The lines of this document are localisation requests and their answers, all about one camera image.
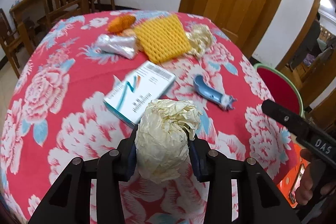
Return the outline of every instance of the finger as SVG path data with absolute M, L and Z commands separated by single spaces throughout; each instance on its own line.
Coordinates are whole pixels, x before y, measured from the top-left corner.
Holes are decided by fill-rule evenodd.
M 307 194 L 309 190 L 304 189 L 303 187 L 298 187 L 295 191 L 295 200 L 301 205 L 306 205 L 312 197 L 312 193 Z
M 311 164 L 308 164 L 300 180 L 300 187 L 304 187 L 306 190 L 310 190 L 313 187 L 313 179 L 310 174 Z
M 321 195 L 327 195 L 336 185 L 336 181 L 330 182 L 321 188 Z
M 300 156 L 304 158 L 305 160 L 312 162 L 315 158 L 312 152 L 310 152 L 308 149 L 302 149 L 300 151 Z
M 300 190 L 298 191 L 298 193 L 299 193 L 299 195 L 301 196 L 301 198 L 302 198 L 302 200 L 303 201 L 309 201 L 309 200 L 311 200 L 311 198 L 313 197 L 313 192 L 312 192 L 312 190 L 307 190 L 307 189 L 305 189 L 305 188 L 303 188 L 303 187 L 299 187 L 300 188 Z

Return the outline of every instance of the white box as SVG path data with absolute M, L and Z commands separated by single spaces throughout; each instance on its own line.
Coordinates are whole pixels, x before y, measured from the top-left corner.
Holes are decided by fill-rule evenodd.
M 148 103 L 164 95 L 174 81 L 174 74 L 146 61 L 109 92 L 104 103 L 116 116 L 133 126 L 140 122 Z

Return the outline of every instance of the blue plastic toy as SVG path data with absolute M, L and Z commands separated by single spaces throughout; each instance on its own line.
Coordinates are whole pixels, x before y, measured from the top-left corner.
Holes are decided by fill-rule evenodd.
M 221 108 L 225 110 L 235 109 L 232 106 L 232 103 L 237 101 L 237 99 L 233 98 L 233 96 L 231 95 L 221 94 L 220 92 L 209 87 L 206 83 L 204 83 L 202 75 L 196 75 L 196 77 L 194 78 L 194 89 L 199 95 L 207 100 L 218 104 Z

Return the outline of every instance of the yellow foam net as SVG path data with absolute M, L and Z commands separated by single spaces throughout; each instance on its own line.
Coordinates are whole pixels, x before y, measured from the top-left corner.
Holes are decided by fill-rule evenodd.
M 168 61 L 191 49 L 177 15 L 147 20 L 136 26 L 134 32 L 153 63 Z

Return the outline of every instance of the red floral tablecloth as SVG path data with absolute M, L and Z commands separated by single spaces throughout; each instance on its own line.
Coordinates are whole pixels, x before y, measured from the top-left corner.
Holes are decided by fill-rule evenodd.
M 131 133 L 103 104 L 104 94 L 147 60 L 101 53 L 96 38 L 120 14 L 133 14 L 136 24 L 166 16 L 160 11 L 113 11 L 60 21 L 44 37 L 17 82 L 3 129 L 1 193 L 22 221 L 30 218 L 51 184 L 74 157 L 97 158 L 116 148 Z M 176 75 L 167 97 L 193 100 L 203 112 L 197 133 L 232 159 L 254 157 L 278 183 L 295 165 L 296 156 L 286 128 L 265 117 L 261 103 L 272 98 L 250 62 L 209 19 L 177 13 L 185 30 L 207 24 L 215 44 L 197 60 L 180 57 L 162 66 Z M 225 112 L 198 96 L 193 77 L 203 75 L 216 90 L 232 95 L 235 110 Z M 208 184 L 199 183 L 187 161 L 181 176 L 160 185 L 138 171 L 120 183 L 126 223 L 203 223 Z M 91 223 L 96 222 L 96 181 L 91 189 Z M 238 215 L 236 182 L 232 181 L 232 219 Z

